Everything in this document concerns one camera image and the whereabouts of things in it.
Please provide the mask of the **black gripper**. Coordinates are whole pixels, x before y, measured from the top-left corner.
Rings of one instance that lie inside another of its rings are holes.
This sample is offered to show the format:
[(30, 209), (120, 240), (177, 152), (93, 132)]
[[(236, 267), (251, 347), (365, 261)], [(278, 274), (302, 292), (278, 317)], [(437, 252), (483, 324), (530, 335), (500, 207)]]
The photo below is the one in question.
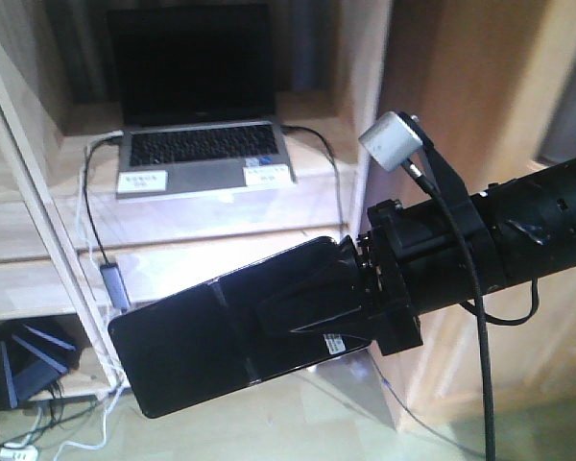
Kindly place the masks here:
[[(378, 275), (382, 310), (376, 342), (390, 355), (420, 346), (419, 316), (472, 298), (473, 286), (456, 238), (433, 201), (399, 209), (387, 200), (369, 207), (367, 216), (371, 229), (363, 253)], [(338, 252), (345, 268), (291, 282), (255, 308), (266, 334), (347, 334), (362, 321), (366, 289), (355, 275), (361, 255), (349, 235)]]

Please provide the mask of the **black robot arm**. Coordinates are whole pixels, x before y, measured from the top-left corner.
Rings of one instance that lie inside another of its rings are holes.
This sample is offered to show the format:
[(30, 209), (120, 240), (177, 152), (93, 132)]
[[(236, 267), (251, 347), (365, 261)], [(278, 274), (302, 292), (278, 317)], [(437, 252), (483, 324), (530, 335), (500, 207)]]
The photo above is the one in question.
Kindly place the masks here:
[(576, 158), (471, 195), (370, 207), (370, 230), (256, 309), (264, 332), (337, 334), (389, 355), (420, 316), (576, 266)]

